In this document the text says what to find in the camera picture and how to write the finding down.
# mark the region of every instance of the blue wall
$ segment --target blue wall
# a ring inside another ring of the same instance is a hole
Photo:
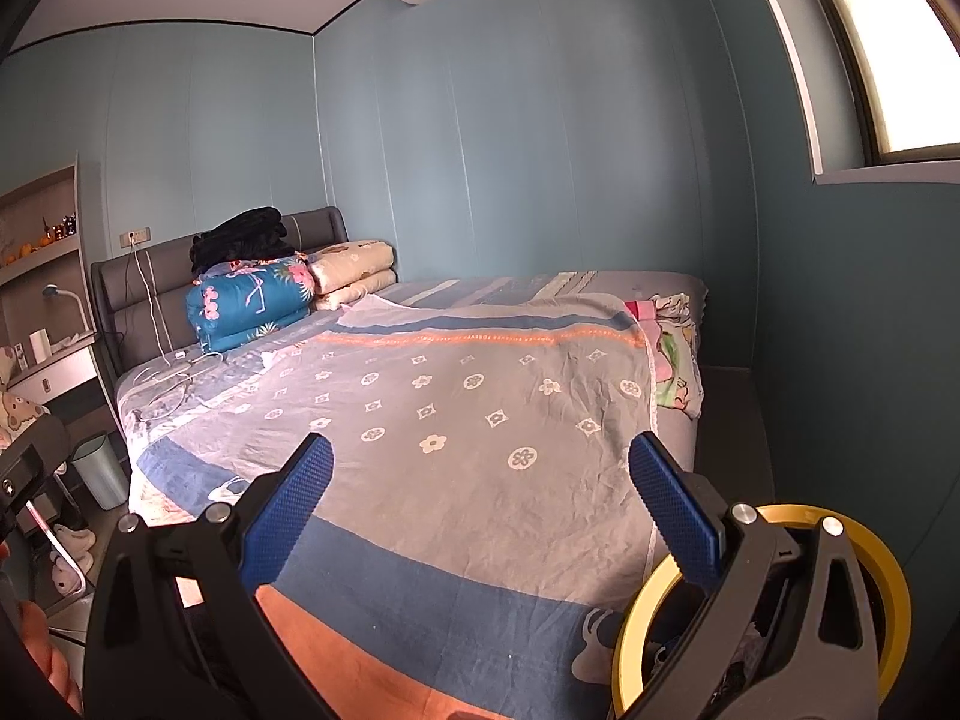
[[[766,0],[712,0],[754,156],[755,379],[778,498],[880,535],[913,596],[909,673],[960,608],[960,187],[819,186]]]
[[[407,280],[701,276],[704,360],[749,365],[754,188],[709,0],[363,0],[315,40],[103,28],[8,57],[0,111],[0,191],[79,151],[91,261],[137,227],[330,203]]]
[[[0,191],[73,162],[90,262],[257,205],[325,205],[310,37],[206,23],[68,35],[0,65]]]
[[[405,279],[672,269],[749,365],[755,204],[709,0],[363,0],[315,40],[323,172]]]

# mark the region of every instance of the ceiling trim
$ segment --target ceiling trim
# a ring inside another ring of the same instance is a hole
[[[363,0],[354,0],[347,7],[343,8],[339,13],[333,17],[327,19],[322,23],[317,29],[313,32],[306,32],[302,29],[293,29],[289,26],[275,26],[269,25],[268,23],[253,23],[253,22],[234,22],[233,20],[225,19],[140,19],[140,20],[129,20],[128,22],[110,22],[110,23],[95,23],[90,26],[81,26],[77,29],[68,29],[64,32],[57,32],[53,35],[46,35],[41,37],[38,40],[32,41],[31,43],[24,43],[22,46],[17,46],[15,49],[7,53],[7,56],[13,56],[16,53],[22,52],[23,50],[30,49],[33,46],[39,46],[41,43],[48,43],[51,40],[56,40],[61,37],[67,37],[68,35],[77,35],[82,32],[93,32],[98,29],[109,29],[114,26],[133,26],[138,25],[138,23],[222,23],[223,25],[231,26],[251,26],[255,29],[271,29],[275,32],[289,32],[295,35],[306,35],[307,37],[316,37],[320,32],[330,26],[335,20],[339,19],[347,10],[351,9],[354,5],[360,4]]]
[[[323,22],[320,26],[318,26],[318,28],[316,28],[316,30],[314,30],[314,32],[313,32],[314,36],[319,35],[319,34],[320,34],[320,30],[325,29],[325,28],[327,28],[328,26],[330,26],[332,23],[335,22],[335,20],[339,19],[342,15],[344,15],[344,13],[347,12],[347,10],[351,9],[354,5],[360,4],[360,1],[363,1],[363,0],[354,0],[354,1],[352,1],[347,7],[345,7],[343,10],[341,10],[339,13],[337,13],[337,14],[334,15],[332,18],[329,18],[329,19],[327,19],[325,22]]]
[[[22,46],[17,46],[15,49],[11,50],[7,55],[13,56],[15,53],[22,52],[25,49],[30,49],[30,47],[39,46],[41,43],[66,37],[67,35],[77,35],[81,32],[93,32],[98,29],[109,29],[112,26],[132,26],[137,25],[138,23],[224,23],[225,25],[232,26],[252,26],[255,29],[271,29],[275,32],[291,32],[295,35],[306,35],[307,37],[317,34],[315,32],[304,32],[302,29],[293,29],[289,26],[273,26],[269,25],[268,23],[232,22],[231,20],[225,19],[139,19],[131,20],[130,22],[95,23],[94,25],[90,26],[80,26],[76,29],[68,29],[64,32],[57,32],[53,35],[46,35],[45,37],[41,37],[32,43],[24,43]]]

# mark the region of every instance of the finger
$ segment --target finger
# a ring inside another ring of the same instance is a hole
[[[70,690],[66,694],[66,703],[70,704],[70,708],[77,712],[77,714],[83,714],[83,701],[80,700],[80,688],[77,688],[77,683],[74,680],[70,680]]]
[[[50,656],[50,680],[54,690],[62,697],[66,698],[70,691],[70,665],[66,662],[64,653],[61,653],[56,647],[52,647],[53,653]]]
[[[20,602],[20,640],[45,677],[50,676],[53,647],[47,630],[47,615],[30,601]]]

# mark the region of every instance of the bed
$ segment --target bed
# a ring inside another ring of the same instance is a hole
[[[346,240],[336,209],[284,221],[303,250]],[[92,269],[131,510],[196,517],[322,433],[333,482],[257,598],[344,720],[605,717],[622,610],[665,554],[626,449],[653,423],[692,469],[704,285],[630,271],[400,283],[201,359],[184,241],[152,260],[168,331],[136,266]],[[171,365],[165,332],[184,350]]]

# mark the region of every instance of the gray upholstered headboard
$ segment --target gray upholstered headboard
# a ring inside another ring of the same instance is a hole
[[[347,240],[344,218],[332,206],[287,215],[283,217],[283,224],[287,228],[284,240],[299,251],[314,252]],[[151,286],[151,292],[155,290],[157,294],[154,312],[165,351],[170,348],[167,346],[167,331],[174,349],[197,342],[197,336],[186,319],[184,303],[186,293],[193,286],[191,245],[193,236],[187,235],[138,250],[139,266]],[[115,376],[159,356],[147,290],[133,255],[124,254],[106,262],[94,263],[90,266],[90,282],[97,327],[103,334],[104,347]],[[166,322],[166,331],[157,314],[158,302]]]

